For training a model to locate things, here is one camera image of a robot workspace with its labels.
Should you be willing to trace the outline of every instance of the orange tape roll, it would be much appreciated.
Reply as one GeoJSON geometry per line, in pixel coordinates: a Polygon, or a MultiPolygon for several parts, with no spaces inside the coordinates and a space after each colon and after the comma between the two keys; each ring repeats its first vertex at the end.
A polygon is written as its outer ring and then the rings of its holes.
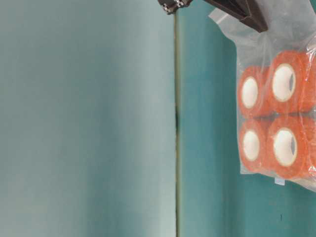
{"type": "Polygon", "coordinates": [[[248,67],[238,83],[237,100],[242,115],[246,118],[272,114],[265,93],[269,70],[261,67],[248,67]]]}
{"type": "Polygon", "coordinates": [[[305,135],[309,145],[309,159],[306,161],[305,176],[316,177],[316,122],[311,118],[303,120],[305,135]]]}
{"type": "Polygon", "coordinates": [[[279,117],[271,125],[267,156],[272,170],[284,179],[302,178],[308,174],[310,154],[304,119],[279,117]]]}
{"type": "Polygon", "coordinates": [[[314,55],[302,54],[306,60],[306,78],[303,84],[299,108],[302,112],[308,112],[316,105],[316,59],[314,55]]]}
{"type": "Polygon", "coordinates": [[[284,51],[273,60],[269,71],[268,100],[281,114],[307,112],[316,102],[315,73],[307,54],[284,51]]]}
{"type": "Polygon", "coordinates": [[[260,173],[269,167],[266,160],[268,126],[268,122],[251,119],[239,132],[240,160],[250,172],[260,173]]]}

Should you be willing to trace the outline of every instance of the metal screw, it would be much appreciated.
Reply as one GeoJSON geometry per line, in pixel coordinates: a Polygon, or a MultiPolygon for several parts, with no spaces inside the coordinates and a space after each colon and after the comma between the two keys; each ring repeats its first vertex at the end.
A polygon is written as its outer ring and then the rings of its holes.
{"type": "Polygon", "coordinates": [[[184,3],[182,2],[182,0],[174,0],[177,4],[178,7],[182,7],[184,6],[184,3]]]}

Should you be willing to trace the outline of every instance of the clear plastic bag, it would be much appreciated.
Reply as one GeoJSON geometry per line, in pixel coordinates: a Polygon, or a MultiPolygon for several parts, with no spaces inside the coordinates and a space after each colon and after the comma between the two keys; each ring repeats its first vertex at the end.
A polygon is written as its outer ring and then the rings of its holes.
{"type": "Polygon", "coordinates": [[[316,15],[309,0],[257,0],[258,33],[210,14],[237,47],[237,133],[242,174],[296,182],[316,192],[316,15]]]}

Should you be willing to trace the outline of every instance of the white cardboard core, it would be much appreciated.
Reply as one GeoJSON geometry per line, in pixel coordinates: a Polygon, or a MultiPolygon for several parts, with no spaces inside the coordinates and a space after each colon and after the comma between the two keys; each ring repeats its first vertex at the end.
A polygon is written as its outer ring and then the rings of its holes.
{"type": "Polygon", "coordinates": [[[281,64],[273,75],[273,94],[281,102],[291,98],[295,91],[296,75],[289,64],[281,64]]]}
{"type": "Polygon", "coordinates": [[[259,155],[260,141],[257,134],[250,130],[247,131],[243,137],[243,152],[247,160],[255,161],[259,155]]]}
{"type": "Polygon", "coordinates": [[[281,128],[274,137],[274,153],[282,166],[291,166],[297,156],[297,142],[294,134],[287,128],[281,128]]]}
{"type": "Polygon", "coordinates": [[[258,98],[258,84],[253,77],[248,77],[242,86],[242,102],[246,108],[252,108],[258,98]]]}

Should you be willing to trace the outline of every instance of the tape roll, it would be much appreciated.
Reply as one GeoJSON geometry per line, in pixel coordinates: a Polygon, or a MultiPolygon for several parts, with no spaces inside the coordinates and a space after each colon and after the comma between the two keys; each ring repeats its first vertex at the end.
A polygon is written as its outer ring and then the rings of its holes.
{"type": "Polygon", "coordinates": [[[266,160],[269,124],[269,122],[251,119],[242,125],[239,132],[240,160],[250,172],[261,173],[269,167],[266,160]]]}
{"type": "Polygon", "coordinates": [[[316,105],[316,59],[314,55],[302,53],[305,59],[306,78],[299,108],[301,112],[308,112],[316,105]]]}
{"type": "Polygon", "coordinates": [[[306,139],[309,146],[309,156],[306,160],[306,171],[304,176],[316,176],[316,122],[311,118],[301,119],[304,126],[306,139]]]}
{"type": "Polygon", "coordinates": [[[269,128],[267,156],[272,170],[284,179],[308,174],[309,144],[301,117],[278,117],[269,128]]]}
{"type": "Polygon", "coordinates": [[[284,51],[275,57],[269,71],[268,100],[274,111],[287,114],[307,112],[315,104],[314,73],[307,54],[284,51]]]}
{"type": "Polygon", "coordinates": [[[272,114],[273,111],[265,93],[268,73],[268,68],[251,66],[241,75],[237,89],[237,100],[244,117],[253,118],[272,114]]]}

